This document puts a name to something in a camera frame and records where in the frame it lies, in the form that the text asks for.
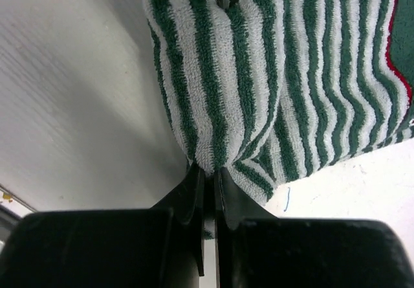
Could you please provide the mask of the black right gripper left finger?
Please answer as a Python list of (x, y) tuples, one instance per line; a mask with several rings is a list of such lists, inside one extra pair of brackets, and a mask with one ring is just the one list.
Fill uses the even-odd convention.
[(38, 212), (1, 251), (2, 287), (198, 287), (204, 172), (146, 209)]

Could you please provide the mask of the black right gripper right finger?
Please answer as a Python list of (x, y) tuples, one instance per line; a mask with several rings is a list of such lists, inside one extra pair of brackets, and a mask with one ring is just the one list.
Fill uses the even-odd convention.
[(406, 252), (382, 222), (278, 218), (226, 169), (213, 189), (219, 287), (413, 286)]

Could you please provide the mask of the green white striped towel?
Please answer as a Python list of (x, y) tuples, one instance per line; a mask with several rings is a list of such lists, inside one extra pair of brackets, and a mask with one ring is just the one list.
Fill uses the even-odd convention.
[(255, 202), (413, 137), (413, 0), (143, 0), (189, 164)]

